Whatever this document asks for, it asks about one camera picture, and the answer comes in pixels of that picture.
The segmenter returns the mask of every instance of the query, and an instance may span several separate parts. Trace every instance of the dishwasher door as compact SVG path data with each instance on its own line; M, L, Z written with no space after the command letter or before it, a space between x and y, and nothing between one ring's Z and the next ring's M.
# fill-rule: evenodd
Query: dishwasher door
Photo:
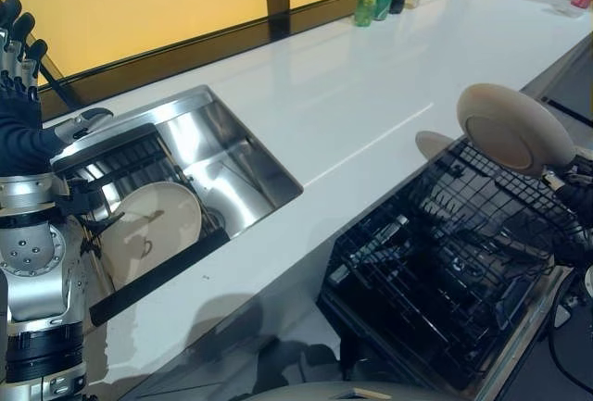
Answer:
M493 399L580 232L545 185L460 140L337 238L319 306L410 383Z

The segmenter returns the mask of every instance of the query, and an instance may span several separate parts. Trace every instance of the utensil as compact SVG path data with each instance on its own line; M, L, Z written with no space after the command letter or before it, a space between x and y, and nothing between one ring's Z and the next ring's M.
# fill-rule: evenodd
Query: utensil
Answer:
M202 226L196 196L173 182L138 188L114 214L123 216L101 234L101 244L116 289L193 244Z
M484 154L505 168L539 177L546 166L570 164L576 150L564 127L536 100L496 84L467 88L459 123Z
M544 251L529 244L511 239L500 232L487 228L477 230L459 230L455 232L464 242L484 248L491 253L499 253L518 260L520 263L541 264L547 262L549 251Z

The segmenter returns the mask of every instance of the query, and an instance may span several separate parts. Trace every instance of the dishwasher rack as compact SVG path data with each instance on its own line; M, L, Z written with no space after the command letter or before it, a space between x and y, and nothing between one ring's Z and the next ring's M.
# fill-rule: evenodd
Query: dishwasher rack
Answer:
M460 140L337 238L320 307L417 383L462 391L582 233L545 185Z
M101 202L81 218L85 242L82 254L88 254L95 272L91 319L98 326L126 307L137 302L158 288L171 277L179 274L200 258L229 241L223 221L211 208L207 208L191 184L191 178L176 164L169 148L152 124L146 124L112 137L61 159L54 164L54 171L67 181L85 180L89 191L100 191ZM100 236L108 225L100 222L118 223L113 211L123 199L138 188L153 182L178 183L195 196L202 213L202 226L196 243L174 257L136 278L118 291L113 286L101 257Z

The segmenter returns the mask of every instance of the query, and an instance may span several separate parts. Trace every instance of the white plate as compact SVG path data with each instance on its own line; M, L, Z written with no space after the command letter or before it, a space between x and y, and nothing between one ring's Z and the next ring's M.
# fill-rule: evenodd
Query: white plate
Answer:
M202 228L196 196L173 182L138 188L115 211L121 213L101 234L105 267L116 289L193 244Z
M496 84L475 84L461 94L457 117L465 134L503 167L538 177L564 167L576 151L564 127L536 100Z

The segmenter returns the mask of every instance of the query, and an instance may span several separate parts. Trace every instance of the wire rack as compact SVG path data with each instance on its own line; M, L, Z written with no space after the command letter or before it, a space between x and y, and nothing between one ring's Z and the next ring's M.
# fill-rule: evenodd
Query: wire rack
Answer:
M120 134L108 141L80 152L67 165L57 165L57 173L66 180L85 179L90 190L101 190L101 204L82 218L85 252L90 255L95 272L97 290L92 303L115 292L101 255L101 240L98 235L108 225L98 225L91 230L93 222L117 223L114 211L123 199L138 188L152 182L176 182L195 196L202 213L202 225L198 242L205 240L221 228L219 219L210 214L192 187L190 180L175 163L169 148L152 125Z
M127 195L144 185L176 182L194 193L200 204L203 218L200 237L219 228L218 221L209 214L156 129L143 128L140 133L123 134L123 140L125 143L112 142L109 149L82 156L73 165L59 171L59 175L67 180L85 179L91 189L102 191L103 205L87 215L88 219L102 220L112 216Z
M547 187L461 140L337 239L326 282L383 340L462 390L579 230Z

